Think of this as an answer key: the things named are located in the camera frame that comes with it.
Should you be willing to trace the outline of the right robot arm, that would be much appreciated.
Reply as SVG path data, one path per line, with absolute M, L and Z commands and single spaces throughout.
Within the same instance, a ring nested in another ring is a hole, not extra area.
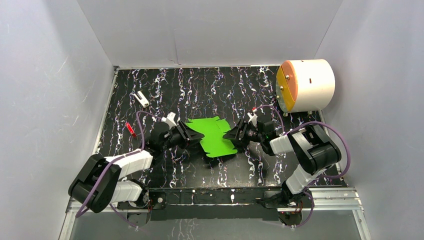
M 274 202 L 295 207 L 306 196 L 307 187 L 342 158 L 340 149 L 319 122 L 309 122 L 278 136 L 274 122 L 265 116 L 250 121 L 240 119 L 223 138 L 237 147 L 246 147 L 250 142 L 260 143 L 269 156 L 288 152 L 295 154 L 298 165 L 293 174 L 282 183 L 279 193 L 256 201 L 262 205 Z

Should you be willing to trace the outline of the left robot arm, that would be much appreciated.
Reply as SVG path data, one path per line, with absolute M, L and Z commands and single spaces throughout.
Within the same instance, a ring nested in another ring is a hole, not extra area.
M 82 204 L 81 213 L 86 210 L 100 213 L 110 204 L 121 202 L 144 208 L 150 200 L 147 185 L 123 178 L 150 169 L 166 150 L 195 146 L 203 137 L 181 121 L 175 126 L 156 122 L 139 148 L 116 156 L 91 155 L 70 184 L 68 195 Z

